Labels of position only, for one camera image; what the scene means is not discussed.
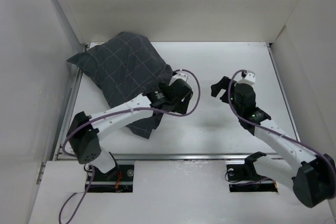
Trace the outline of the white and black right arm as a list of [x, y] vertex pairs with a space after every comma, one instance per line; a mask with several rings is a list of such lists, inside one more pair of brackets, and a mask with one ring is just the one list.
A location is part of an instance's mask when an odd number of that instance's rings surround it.
[[282, 131], [269, 114], [257, 107], [256, 94], [252, 88], [255, 74], [243, 70], [241, 75], [238, 82], [223, 77], [211, 86], [211, 95], [216, 97], [224, 90], [220, 100], [229, 104], [241, 126], [270, 146], [284, 160], [282, 163], [263, 152], [253, 153], [245, 158], [245, 176], [250, 179], [264, 176], [283, 184], [308, 208], [324, 200], [334, 199], [333, 158], [292, 139]]

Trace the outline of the dark grey checked pillowcase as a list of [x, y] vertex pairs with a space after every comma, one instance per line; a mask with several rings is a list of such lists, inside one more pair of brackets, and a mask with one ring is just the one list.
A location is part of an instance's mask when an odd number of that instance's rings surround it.
[[102, 91], [109, 107], [121, 105], [159, 83], [169, 84], [173, 70], [145, 36], [123, 31], [67, 59]]

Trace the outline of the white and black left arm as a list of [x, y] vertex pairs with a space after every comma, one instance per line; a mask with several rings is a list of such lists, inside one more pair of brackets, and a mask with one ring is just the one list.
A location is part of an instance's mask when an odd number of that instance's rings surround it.
[[187, 84], [187, 75], [176, 74], [169, 84], [159, 85], [135, 98], [100, 113], [77, 113], [71, 122], [65, 140], [79, 164], [90, 164], [106, 180], [117, 176], [118, 164], [113, 155], [101, 147], [100, 142], [112, 132], [135, 121], [154, 119], [167, 114], [185, 116], [193, 95]]

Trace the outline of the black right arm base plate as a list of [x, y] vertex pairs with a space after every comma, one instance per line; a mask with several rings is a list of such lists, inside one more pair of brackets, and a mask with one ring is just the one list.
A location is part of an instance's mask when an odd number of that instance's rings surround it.
[[274, 180], [250, 172], [245, 164], [227, 164], [225, 179], [229, 183], [231, 193], [277, 193]]

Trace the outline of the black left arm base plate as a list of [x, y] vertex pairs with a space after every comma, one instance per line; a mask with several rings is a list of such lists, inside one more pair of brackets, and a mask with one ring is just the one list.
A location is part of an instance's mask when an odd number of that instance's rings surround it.
[[94, 169], [95, 175], [91, 184], [92, 168], [89, 165], [84, 166], [84, 171], [87, 173], [85, 190], [89, 193], [132, 193], [134, 179], [134, 165], [121, 164], [119, 171], [110, 179], [99, 171]]

